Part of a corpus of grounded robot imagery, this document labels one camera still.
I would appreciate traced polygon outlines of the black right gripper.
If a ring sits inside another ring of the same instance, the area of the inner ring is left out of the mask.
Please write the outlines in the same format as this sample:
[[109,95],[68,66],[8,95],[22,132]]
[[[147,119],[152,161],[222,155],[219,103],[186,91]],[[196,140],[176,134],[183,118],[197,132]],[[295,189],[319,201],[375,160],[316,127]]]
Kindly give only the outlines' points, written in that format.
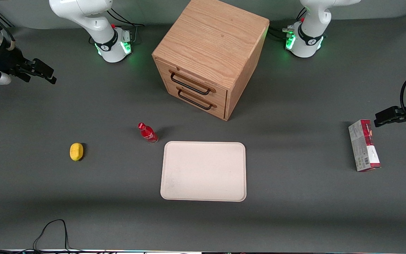
[[32,61],[26,59],[13,42],[0,34],[0,77],[20,77],[26,83],[31,77],[40,77],[54,85],[57,78],[53,72],[50,66],[37,58]]

